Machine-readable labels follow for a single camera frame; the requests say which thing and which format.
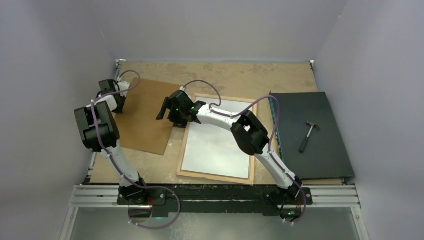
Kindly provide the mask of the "brown backing board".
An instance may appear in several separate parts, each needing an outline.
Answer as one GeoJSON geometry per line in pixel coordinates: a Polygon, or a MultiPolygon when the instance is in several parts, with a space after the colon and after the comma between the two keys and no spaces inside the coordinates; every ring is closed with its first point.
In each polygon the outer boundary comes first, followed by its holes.
{"type": "Polygon", "coordinates": [[[123,148],[156,155],[164,155],[173,124],[157,120],[164,99],[180,89],[173,83],[142,79],[130,90],[123,113],[115,115],[115,122],[123,148]]]}

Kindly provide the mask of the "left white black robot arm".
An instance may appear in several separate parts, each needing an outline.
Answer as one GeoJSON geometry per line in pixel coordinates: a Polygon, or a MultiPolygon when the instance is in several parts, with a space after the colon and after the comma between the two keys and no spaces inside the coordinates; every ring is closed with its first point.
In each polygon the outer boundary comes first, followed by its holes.
{"type": "Polygon", "coordinates": [[[82,143],[99,153],[113,167],[119,178],[119,196],[138,205],[146,203],[149,191],[138,171],[132,166],[120,145],[120,132],[112,113],[122,113],[126,97],[119,92],[124,84],[113,79],[99,82],[100,92],[94,102],[74,110],[82,143]]]}

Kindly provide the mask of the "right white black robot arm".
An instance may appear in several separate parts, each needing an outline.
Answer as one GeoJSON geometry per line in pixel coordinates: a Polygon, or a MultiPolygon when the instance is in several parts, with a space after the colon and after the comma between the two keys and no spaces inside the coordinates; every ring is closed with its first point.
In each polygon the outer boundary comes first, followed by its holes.
{"type": "Polygon", "coordinates": [[[157,115],[162,120],[169,111],[168,120],[175,125],[197,123],[212,125],[232,133],[239,149],[258,159],[273,177],[280,196],[288,204],[304,194],[303,183],[272,150],[272,138],[256,115],[250,110],[259,103],[257,99],[239,113],[219,109],[217,103],[193,101],[183,90],[166,97],[157,115]]]}

